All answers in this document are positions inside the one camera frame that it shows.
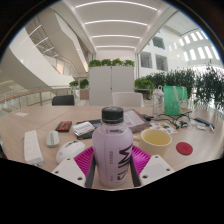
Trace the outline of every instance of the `cup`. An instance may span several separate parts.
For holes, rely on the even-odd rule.
[[[172,142],[172,137],[158,129],[147,129],[141,132],[141,136],[134,136],[134,141],[139,142],[139,148],[149,155],[160,155],[165,157],[167,150]]]

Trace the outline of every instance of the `bottle cap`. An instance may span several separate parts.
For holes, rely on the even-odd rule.
[[[121,107],[104,107],[102,109],[102,122],[106,124],[119,124],[124,120],[124,111]]]

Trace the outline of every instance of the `ceiling light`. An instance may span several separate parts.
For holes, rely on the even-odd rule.
[[[213,52],[215,54],[216,59],[220,60],[216,49],[213,46],[211,48],[212,48],[212,50],[213,50]]]
[[[21,44],[23,44],[24,43],[24,41],[32,34],[32,33],[34,33],[37,29],[39,29],[41,27],[41,25],[39,25],[36,29],[34,29],[23,41],[22,41],[22,43]]]
[[[98,1],[98,2],[90,2],[90,3],[83,4],[83,5],[77,5],[76,8],[80,8],[82,6],[87,6],[87,5],[99,4],[99,3],[126,3],[126,4],[138,5],[138,6],[146,7],[146,8],[149,8],[149,9],[157,10],[156,8],[150,7],[148,5],[143,5],[143,4],[139,4],[139,3],[135,3],[135,2],[127,2],[127,1]]]
[[[41,27],[41,25],[39,25],[36,29],[34,29],[33,30],[33,32],[35,32],[37,29],[39,29]]]
[[[127,35],[99,35],[99,36],[92,36],[92,38],[96,37],[131,37],[131,38],[140,38],[136,36],[127,36]]]
[[[107,46],[96,46],[96,47],[128,47],[128,48],[135,48],[131,46],[119,46],[119,45],[107,45]]]
[[[128,20],[98,20],[98,21],[88,22],[88,23],[85,23],[85,24],[87,25],[87,24],[91,24],[91,23],[104,23],[104,22],[136,23],[136,24],[140,24],[140,25],[144,25],[144,26],[148,25],[146,23],[139,23],[139,22],[128,21]]]
[[[47,40],[48,37],[44,38],[42,41],[40,41],[38,44],[36,44],[35,46],[39,45],[40,43],[42,43],[43,41]]]
[[[208,58],[213,58],[208,46],[205,46],[205,51],[208,55]]]
[[[52,48],[49,48],[49,49],[47,49],[46,51],[50,51],[51,49],[53,49],[54,47],[52,47]],[[46,51],[44,51],[43,53],[45,53]]]

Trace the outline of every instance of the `ceiling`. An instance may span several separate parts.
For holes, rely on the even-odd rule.
[[[158,0],[70,0],[69,2],[96,51],[111,50],[115,46],[119,46],[116,49],[134,51],[142,41],[151,21],[165,5]]]
[[[63,15],[62,7],[65,6],[67,11]],[[91,53],[112,49],[139,53],[161,27],[180,36],[198,29],[188,17],[160,0],[63,0],[52,9],[63,18],[67,17],[66,22],[70,21],[69,26]],[[73,14],[73,21],[68,17],[69,14]],[[30,21],[26,26],[28,31],[34,30],[34,22]]]

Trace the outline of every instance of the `small bottle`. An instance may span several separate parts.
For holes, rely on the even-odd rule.
[[[153,116],[157,119],[160,114],[164,111],[163,104],[164,93],[162,91],[162,86],[158,86],[153,92]]]
[[[100,182],[108,188],[125,181],[132,155],[133,135],[123,122],[123,113],[120,107],[103,108],[102,125],[92,135]]]

